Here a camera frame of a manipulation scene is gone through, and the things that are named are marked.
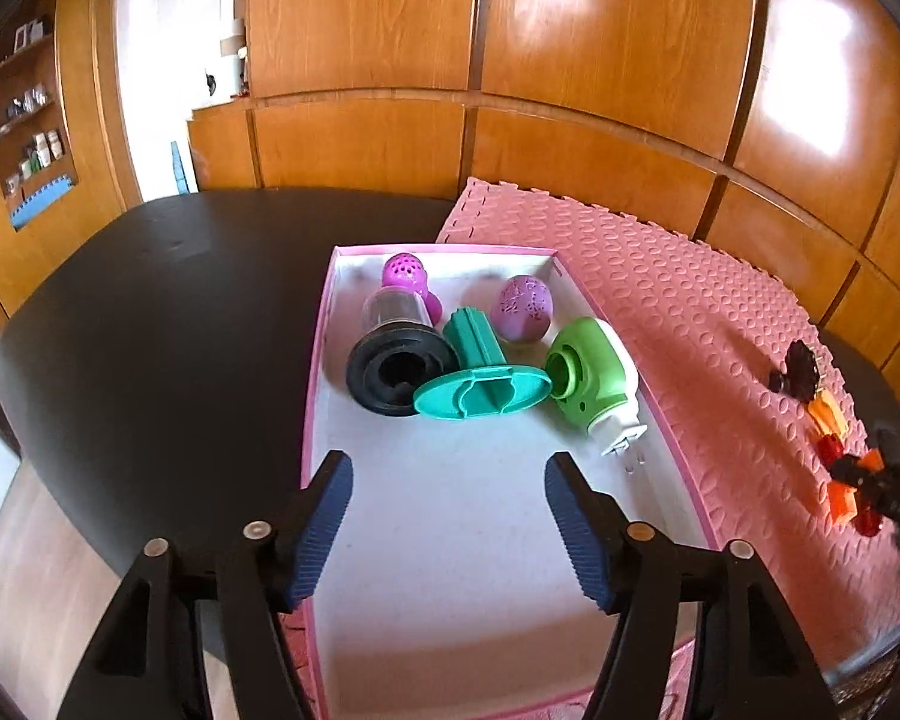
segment teal plastic object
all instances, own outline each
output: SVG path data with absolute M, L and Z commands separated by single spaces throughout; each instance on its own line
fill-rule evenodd
M 530 365 L 508 365 L 487 315 L 456 309 L 443 329 L 461 370 L 420 386 L 413 405 L 435 419 L 468 419 L 516 413 L 544 400 L 552 389 L 546 372 Z

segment green toy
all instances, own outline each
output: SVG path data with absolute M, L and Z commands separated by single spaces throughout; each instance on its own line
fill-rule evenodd
M 453 312 L 443 336 L 460 360 L 461 370 L 418 388 L 413 405 L 437 419 L 466 419 L 516 413 L 544 400 L 550 377 L 530 365 L 508 365 L 487 315 L 471 306 Z
M 607 454 L 637 439 L 636 365 L 617 334 L 602 319 L 580 317 L 557 334 L 544 368 L 551 397 L 568 421 L 586 431 Z

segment bottle on shelf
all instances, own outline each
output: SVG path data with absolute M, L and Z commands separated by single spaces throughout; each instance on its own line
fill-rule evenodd
M 40 167 L 50 167 L 50 147 L 47 146 L 47 136 L 38 132 L 34 136 L 34 141 L 36 141 L 36 155 L 40 160 Z
M 47 133 L 47 140 L 50 142 L 50 153 L 53 154 L 53 159 L 62 157 L 63 143 L 60 143 L 60 136 L 56 133 L 55 129 L 52 129 Z

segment dark table surface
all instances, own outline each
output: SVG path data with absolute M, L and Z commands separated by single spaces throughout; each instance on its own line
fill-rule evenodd
M 155 536 L 213 547 L 299 485 L 335 245 L 432 242 L 446 200 L 204 191 L 83 245 L 0 337 L 0 399 L 50 493 L 119 574 Z

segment screw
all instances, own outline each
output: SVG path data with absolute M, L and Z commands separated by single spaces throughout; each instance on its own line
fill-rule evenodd
M 656 536 L 656 531 L 646 522 L 631 522 L 626 527 L 626 534 L 634 541 L 649 541 Z
M 730 555 L 739 557 L 740 560 L 749 560 L 756 554 L 754 546 L 749 541 L 743 541 L 741 538 L 730 541 Z
M 160 557 L 168 549 L 170 549 L 170 541 L 167 541 L 165 538 L 151 538 L 144 545 L 144 555 L 147 557 Z
M 244 537 L 249 538 L 251 541 L 260 541 L 261 538 L 266 538 L 273 531 L 274 529 L 271 528 L 269 522 L 255 519 L 253 522 L 247 522 L 247 525 L 244 526 Z

